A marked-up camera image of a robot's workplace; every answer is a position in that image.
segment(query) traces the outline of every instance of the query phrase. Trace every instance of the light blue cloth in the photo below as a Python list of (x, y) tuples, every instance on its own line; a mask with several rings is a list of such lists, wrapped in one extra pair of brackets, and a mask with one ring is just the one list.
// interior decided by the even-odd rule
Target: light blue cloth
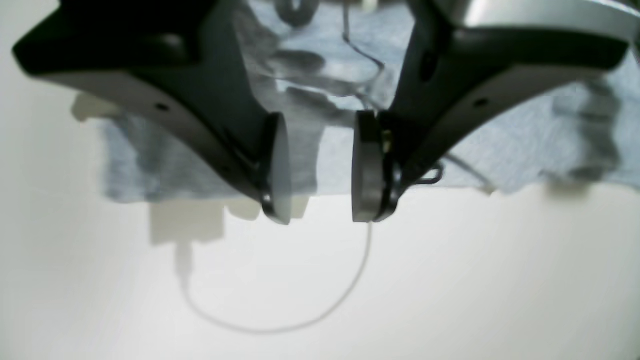
[[(292, 29), (268, 1), (243, 4), (234, 19), (253, 92), (285, 113), (294, 191), (349, 193), (354, 111), (393, 101), (413, 18), (404, 2), (375, 12), (352, 6), (342, 40), (342, 3), (323, 2), (307, 27)], [(122, 112), (102, 125), (106, 193), (118, 202), (237, 192), (153, 122)], [(476, 131), (444, 159), (437, 186), (511, 193), (540, 181), (607, 181), (640, 188), (640, 67), (630, 52), (598, 81), (533, 99)]]

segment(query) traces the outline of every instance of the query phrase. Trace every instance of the black cable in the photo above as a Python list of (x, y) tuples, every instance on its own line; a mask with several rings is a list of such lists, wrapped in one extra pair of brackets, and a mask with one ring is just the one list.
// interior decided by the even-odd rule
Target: black cable
[[(352, 50), (354, 50), (356, 53), (358, 53), (359, 55), (371, 60), (378, 68), (378, 73), (371, 79), (364, 81), (363, 83), (358, 84), (358, 86), (364, 86), (365, 88), (368, 88), (372, 83), (374, 83), (376, 80), (378, 80), (380, 78), (380, 76), (382, 76), (383, 72), (386, 69), (385, 64), (376, 59), (375, 57), (365, 53), (364, 51), (362, 51), (359, 47), (357, 47), (354, 43), (351, 42), (351, 23), (349, 20), (349, 0), (344, 0), (342, 2), (342, 40), (345, 42), (345, 44), (347, 44), (350, 48), (352, 48)], [(369, 97), (368, 94), (363, 94), (358, 92), (356, 97), (358, 98), (358, 100), (360, 100), (360, 102), (368, 102), (369, 105), (374, 108), (375, 110), (382, 110), (383, 106), (376, 103), (376, 101), (374, 101), (373, 99), (371, 99), (371, 97)]]
[(430, 179), (429, 178), (420, 179), (416, 181), (415, 184), (416, 185), (435, 185), (439, 183), (440, 180), (442, 180), (442, 178), (444, 177), (444, 165), (442, 164), (442, 162), (438, 161), (436, 165), (431, 170), (429, 170), (429, 172), (432, 172), (434, 170), (437, 171), (436, 176)]

